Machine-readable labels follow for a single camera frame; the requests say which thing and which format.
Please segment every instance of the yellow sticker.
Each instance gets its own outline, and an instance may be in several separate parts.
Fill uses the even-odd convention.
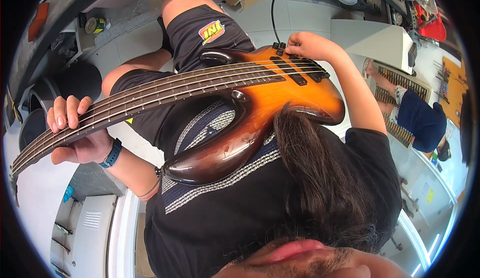
[[[207,25],[203,26],[199,31],[198,34],[203,39],[202,45],[206,43],[213,42],[216,38],[223,35],[225,33],[225,25],[220,23],[220,20],[212,21]]]
[[[434,190],[429,189],[427,194],[427,202],[430,204],[432,202],[432,198],[434,197]]]

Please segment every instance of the black shorts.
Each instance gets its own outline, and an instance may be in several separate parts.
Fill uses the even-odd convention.
[[[175,17],[166,29],[173,47],[173,62],[179,73],[208,68],[199,56],[204,49],[253,51],[254,45],[240,26],[229,16],[207,5],[191,8]],[[132,70],[113,85],[110,95],[174,75],[172,72]],[[127,123],[141,137],[161,149],[160,129],[174,106],[158,109],[130,119]]]

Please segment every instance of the air vent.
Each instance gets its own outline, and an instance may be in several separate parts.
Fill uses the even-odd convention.
[[[87,211],[85,215],[85,220],[83,221],[83,226],[85,228],[98,230],[100,226],[100,219],[102,218],[102,213],[97,211]]]

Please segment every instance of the printed shirt graphic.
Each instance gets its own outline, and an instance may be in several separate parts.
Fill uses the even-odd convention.
[[[207,25],[203,26],[199,31],[198,34],[203,39],[202,45],[206,43],[213,42],[216,38],[223,35],[225,33],[225,25],[220,23],[220,20],[212,21]]]
[[[234,117],[235,111],[233,108],[226,105],[223,101],[217,101],[205,108],[182,131],[175,147],[175,154],[215,136],[228,126]],[[276,141],[275,135],[272,133],[266,138],[261,149],[243,167],[224,180],[214,184],[202,186],[182,185],[163,177],[161,194],[165,202],[165,214],[182,207],[197,196],[234,185],[259,167],[280,158]]]

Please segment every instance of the blue shirt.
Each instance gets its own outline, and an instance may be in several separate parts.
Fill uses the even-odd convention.
[[[398,125],[415,137],[413,148],[426,153],[432,152],[447,128],[447,117],[442,106],[435,102],[432,108],[413,90],[408,89],[398,111]]]

